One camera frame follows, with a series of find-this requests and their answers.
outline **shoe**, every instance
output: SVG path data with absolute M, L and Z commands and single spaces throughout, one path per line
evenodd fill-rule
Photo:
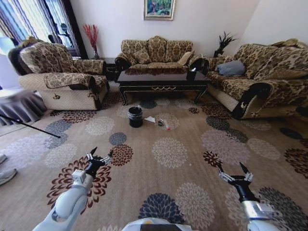
M 17 173 L 16 168 L 0 172 L 0 185 L 3 185 L 6 182 L 10 181 L 16 175 L 16 173 Z
M 6 155 L 5 154 L 1 154 L 0 155 L 0 164 L 6 160 Z

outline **black bucket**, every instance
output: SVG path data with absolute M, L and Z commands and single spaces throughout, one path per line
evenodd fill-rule
M 133 128 L 139 128 L 143 124 L 142 109 L 140 107 L 131 107 L 128 110 L 129 125 Z

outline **coffee table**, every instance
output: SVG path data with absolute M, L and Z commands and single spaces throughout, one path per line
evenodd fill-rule
M 116 80 L 120 84 L 119 91 L 123 97 L 123 105 L 127 105 L 127 92 L 163 92 L 163 91 L 198 91 L 195 103 L 206 92 L 210 81 L 200 72 L 192 72 L 187 68 L 129 68 L 122 71 Z

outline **sofa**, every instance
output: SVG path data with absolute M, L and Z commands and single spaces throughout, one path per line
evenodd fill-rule
M 242 76 L 222 76 L 219 64 L 240 60 Z M 308 49 L 245 44 L 234 57 L 205 58 L 208 92 L 237 119 L 292 116 L 308 105 Z
M 37 90 L 48 109 L 100 110 L 109 90 L 102 60 L 73 60 L 62 44 L 43 41 L 24 43 L 12 49 L 8 57 L 19 83 Z
M 121 53 L 115 60 L 117 72 L 130 69 L 165 69 L 165 68 L 196 68 L 201 69 L 203 59 L 199 55 L 191 55 L 187 62 L 179 64 L 178 61 L 186 52 L 192 51 L 193 43 L 186 40 L 167 40 L 154 36 L 148 40 L 123 40 Z M 141 55 L 143 62 L 135 54 Z

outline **picture frame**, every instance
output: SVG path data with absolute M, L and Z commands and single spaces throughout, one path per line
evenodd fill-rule
M 172 21 L 176 0 L 144 0 L 144 20 Z

